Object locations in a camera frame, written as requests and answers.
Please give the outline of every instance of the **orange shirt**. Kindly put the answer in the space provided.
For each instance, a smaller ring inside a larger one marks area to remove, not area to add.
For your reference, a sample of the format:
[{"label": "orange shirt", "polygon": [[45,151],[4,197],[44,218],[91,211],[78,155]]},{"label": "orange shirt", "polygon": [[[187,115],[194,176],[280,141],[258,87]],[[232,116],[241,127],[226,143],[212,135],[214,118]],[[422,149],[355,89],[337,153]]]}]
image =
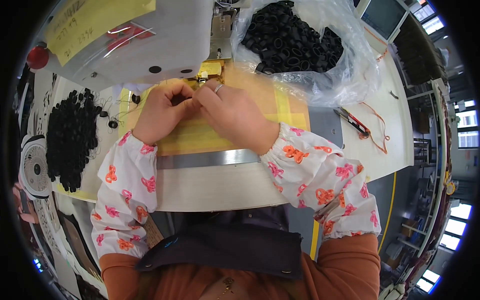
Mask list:
[{"label": "orange shirt", "polygon": [[[378,241],[373,234],[331,239],[322,243],[317,262],[302,254],[303,280],[296,282],[302,299],[374,300],[380,289]],[[102,278],[109,300],[133,299],[138,293],[140,259],[126,254],[105,254],[100,258]],[[164,267],[152,286],[149,299],[199,299],[206,287],[223,276],[235,279],[252,300],[288,300],[288,293],[271,275],[220,269],[196,264]]]}]

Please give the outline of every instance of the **monitor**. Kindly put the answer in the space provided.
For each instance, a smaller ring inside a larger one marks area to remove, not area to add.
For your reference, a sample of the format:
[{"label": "monitor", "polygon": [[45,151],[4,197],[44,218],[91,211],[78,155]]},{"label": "monitor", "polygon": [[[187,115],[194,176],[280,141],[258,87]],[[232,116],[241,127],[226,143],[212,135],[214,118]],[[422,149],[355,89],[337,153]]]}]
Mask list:
[{"label": "monitor", "polygon": [[402,0],[360,0],[357,12],[371,34],[390,44],[410,10]]}]

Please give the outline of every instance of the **silver ring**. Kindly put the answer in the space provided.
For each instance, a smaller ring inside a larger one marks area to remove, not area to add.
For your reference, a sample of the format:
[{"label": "silver ring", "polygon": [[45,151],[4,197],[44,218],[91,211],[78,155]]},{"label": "silver ring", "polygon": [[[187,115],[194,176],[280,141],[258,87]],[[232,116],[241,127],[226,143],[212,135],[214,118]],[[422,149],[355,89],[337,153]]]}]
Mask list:
[{"label": "silver ring", "polygon": [[219,85],[216,86],[216,88],[215,88],[215,90],[214,90],[215,94],[218,92],[218,90],[219,90],[221,87],[223,87],[223,84],[219,84]]}]

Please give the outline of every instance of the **transparent plastic bag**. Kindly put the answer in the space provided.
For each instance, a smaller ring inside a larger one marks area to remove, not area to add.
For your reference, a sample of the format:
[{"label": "transparent plastic bag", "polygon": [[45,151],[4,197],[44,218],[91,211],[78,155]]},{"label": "transparent plastic bag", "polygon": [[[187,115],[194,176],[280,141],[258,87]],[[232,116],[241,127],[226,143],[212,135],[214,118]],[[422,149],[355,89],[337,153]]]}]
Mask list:
[{"label": "transparent plastic bag", "polygon": [[[242,9],[233,26],[231,46],[235,66],[255,72],[260,57],[245,48],[245,37],[252,16],[270,3],[252,0]],[[343,54],[336,67],[324,73],[285,72],[269,75],[276,87],[304,100],[311,106],[338,107],[363,102],[378,90],[381,77],[372,49],[363,35],[355,7],[349,0],[294,0],[293,12],[323,35],[328,27],[342,39]]]}]

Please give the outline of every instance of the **white fan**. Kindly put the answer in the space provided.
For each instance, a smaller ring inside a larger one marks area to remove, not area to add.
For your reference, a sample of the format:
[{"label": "white fan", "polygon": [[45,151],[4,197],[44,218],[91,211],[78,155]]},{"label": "white fan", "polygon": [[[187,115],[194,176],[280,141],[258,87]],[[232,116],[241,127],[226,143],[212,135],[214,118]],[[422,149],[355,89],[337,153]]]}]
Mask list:
[{"label": "white fan", "polygon": [[51,194],[46,154],[45,137],[42,134],[27,134],[24,137],[20,155],[20,177],[28,197],[32,200],[47,199]]}]

